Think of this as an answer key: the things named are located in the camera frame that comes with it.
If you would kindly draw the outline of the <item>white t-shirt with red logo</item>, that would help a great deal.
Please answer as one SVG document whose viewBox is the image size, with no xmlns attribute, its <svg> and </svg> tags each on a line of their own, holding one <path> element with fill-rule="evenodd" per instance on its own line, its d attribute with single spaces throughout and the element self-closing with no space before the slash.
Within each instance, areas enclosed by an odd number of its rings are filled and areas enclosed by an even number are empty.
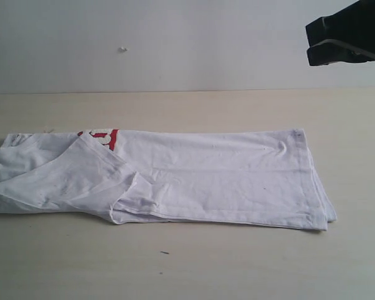
<svg viewBox="0 0 375 300">
<path fill-rule="evenodd" d="M 337 219 L 301 129 L 9 134 L 0 146 L 0 213 L 313 231 Z"/>
</svg>

